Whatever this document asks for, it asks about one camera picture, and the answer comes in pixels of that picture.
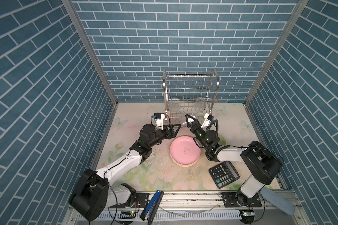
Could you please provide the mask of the clear glass cup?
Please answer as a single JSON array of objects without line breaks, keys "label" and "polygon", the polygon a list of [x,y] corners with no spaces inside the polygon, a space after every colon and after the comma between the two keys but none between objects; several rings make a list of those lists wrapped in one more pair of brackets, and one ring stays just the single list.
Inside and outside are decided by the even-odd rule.
[{"label": "clear glass cup", "polygon": [[181,124],[182,127],[187,127],[187,121],[186,121],[186,119],[181,120],[180,124]]}]

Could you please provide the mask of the pink plastic plate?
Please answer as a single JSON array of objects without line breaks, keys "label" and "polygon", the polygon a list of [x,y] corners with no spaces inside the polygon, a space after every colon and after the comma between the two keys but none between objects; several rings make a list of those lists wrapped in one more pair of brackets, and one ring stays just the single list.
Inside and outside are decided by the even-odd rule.
[{"label": "pink plastic plate", "polygon": [[170,145],[170,157],[173,161],[181,164],[191,164],[198,161],[201,148],[197,146],[190,136],[176,138]]}]

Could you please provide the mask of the light green bowl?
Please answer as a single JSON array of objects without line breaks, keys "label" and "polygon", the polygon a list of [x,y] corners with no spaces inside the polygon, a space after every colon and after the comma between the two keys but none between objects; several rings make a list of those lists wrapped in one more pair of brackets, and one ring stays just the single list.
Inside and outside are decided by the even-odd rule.
[{"label": "light green bowl", "polygon": [[218,134],[218,137],[220,138],[220,141],[218,142],[219,145],[225,146],[227,141],[225,139],[225,137],[222,134]]}]

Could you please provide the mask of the white floral ceramic plate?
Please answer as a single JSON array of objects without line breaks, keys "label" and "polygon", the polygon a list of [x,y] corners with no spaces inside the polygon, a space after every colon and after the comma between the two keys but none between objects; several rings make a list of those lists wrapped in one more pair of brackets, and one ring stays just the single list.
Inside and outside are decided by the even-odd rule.
[{"label": "white floral ceramic plate", "polygon": [[174,162],[176,165],[181,166],[181,167],[191,167],[191,166],[195,165],[198,161],[195,161],[195,162],[193,162],[193,163],[191,163],[191,164],[181,164],[181,163],[176,162],[176,161],[173,161],[173,162]]}]

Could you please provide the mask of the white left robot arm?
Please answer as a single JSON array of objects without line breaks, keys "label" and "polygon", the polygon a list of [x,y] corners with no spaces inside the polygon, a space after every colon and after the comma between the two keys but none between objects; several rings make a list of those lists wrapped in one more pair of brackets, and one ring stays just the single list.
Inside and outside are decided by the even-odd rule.
[{"label": "white left robot arm", "polygon": [[81,214],[88,222],[95,220],[107,205],[109,191],[119,204],[117,191],[112,184],[129,170],[139,166],[152,154],[152,147],[165,139],[175,138],[181,124],[164,125],[157,129],[154,124],[146,124],[140,130],[139,139],[121,158],[98,170],[87,169],[80,176],[69,198],[69,205]]}]

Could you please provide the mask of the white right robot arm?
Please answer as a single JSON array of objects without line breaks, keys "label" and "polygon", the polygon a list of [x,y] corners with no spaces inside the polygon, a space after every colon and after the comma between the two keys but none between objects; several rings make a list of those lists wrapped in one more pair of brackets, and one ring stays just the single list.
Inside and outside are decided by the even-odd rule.
[{"label": "white right robot arm", "polygon": [[204,122],[200,123],[189,114],[185,115],[187,127],[194,134],[194,143],[205,150],[209,161],[235,161],[246,165],[250,171],[249,177],[236,193],[240,206],[247,207],[254,196],[266,185],[272,183],[278,175],[282,161],[260,142],[253,141],[248,146],[220,145],[219,122],[211,114],[206,114]]}]

